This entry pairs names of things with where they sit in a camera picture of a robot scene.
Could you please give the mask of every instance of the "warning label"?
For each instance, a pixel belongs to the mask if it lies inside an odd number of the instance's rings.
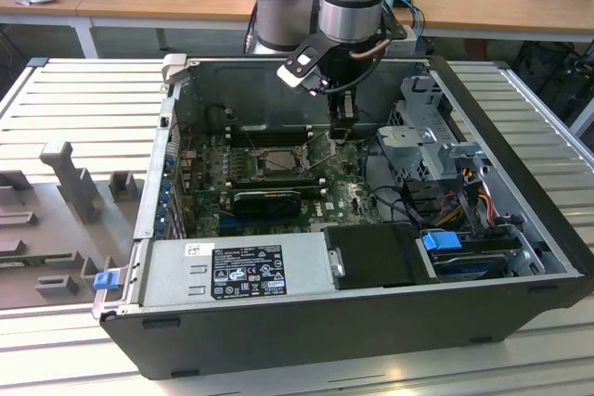
[[[287,294],[280,245],[213,249],[212,271],[216,300]]]

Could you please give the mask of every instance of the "blue latch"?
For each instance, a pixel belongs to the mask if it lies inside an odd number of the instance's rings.
[[[462,244],[455,232],[430,232],[421,240],[426,250],[462,249]]]
[[[95,275],[95,282],[93,282],[93,288],[95,290],[100,289],[118,289],[118,278],[120,273],[116,271],[109,271],[106,273],[99,273]]]

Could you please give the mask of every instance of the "sticker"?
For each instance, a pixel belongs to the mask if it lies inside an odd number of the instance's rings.
[[[25,263],[23,262],[4,262],[0,263],[0,268],[24,268]]]
[[[186,257],[197,257],[199,255],[211,255],[214,243],[188,243],[186,244]]]
[[[187,246],[195,245],[199,245],[201,250],[204,243]],[[287,294],[287,275],[280,245],[212,249],[212,254],[211,295],[214,299],[245,299]]]

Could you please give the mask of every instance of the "motherboard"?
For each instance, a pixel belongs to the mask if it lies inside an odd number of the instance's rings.
[[[180,145],[187,234],[319,232],[380,223],[361,176],[364,140],[327,132],[188,134]]]

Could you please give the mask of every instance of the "slotted metal surface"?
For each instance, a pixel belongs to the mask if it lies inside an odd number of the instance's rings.
[[[50,59],[0,108],[0,170],[54,182],[39,154],[45,143],[69,141],[74,165],[93,179],[118,170],[144,179],[161,87],[159,60]]]
[[[461,62],[451,66],[577,233],[594,248],[594,174],[580,143],[509,70]],[[460,115],[454,112],[452,118],[473,141]]]
[[[143,71],[145,64],[160,62],[118,61],[112,69],[121,70],[128,63],[134,66],[131,70],[138,70],[135,72],[150,72]],[[80,64],[62,59],[50,67],[56,72],[97,70],[88,59]],[[490,64],[467,64],[464,72],[501,75]],[[474,94],[483,101],[510,100],[510,96],[526,101],[514,93]],[[111,95],[95,94],[93,98],[100,103],[119,100]],[[40,96],[28,97],[38,100]],[[105,122],[119,118],[125,117],[106,117]],[[49,135],[62,137],[70,132],[77,134],[80,142],[142,142],[145,138],[151,139],[147,128],[139,124],[142,118],[136,116],[129,120],[128,126],[83,129],[72,126],[64,130],[40,131],[29,128],[20,130],[19,135],[22,144],[27,145],[44,142]],[[555,145],[558,141],[555,129],[544,120],[499,121],[497,127],[514,147]],[[468,129],[462,127],[462,131],[471,137]],[[0,144],[14,142],[14,135],[0,131]],[[526,164],[550,193],[566,190],[564,184],[570,181],[572,187],[585,186],[591,176],[591,169],[579,157],[534,159]],[[577,227],[588,230],[594,224],[594,205],[563,208],[563,212]],[[273,327],[281,321],[263,323]],[[439,321],[434,321],[434,326],[428,326],[428,329],[440,329]],[[395,336],[406,334],[394,333]],[[299,335],[287,333],[287,336]],[[275,346],[264,344],[254,345],[254,348],[274,349]],[[582,300],[571,309],[543,313],[498,344],[160,382],[146,380],[138,374],[134,364],[93,320],[88,307],[48,309],[48,313],[38,314],[12,313],[0,316],[0,370],[3,370],[0,390],[15,395],[587,395],[594,393],[594,299]]]

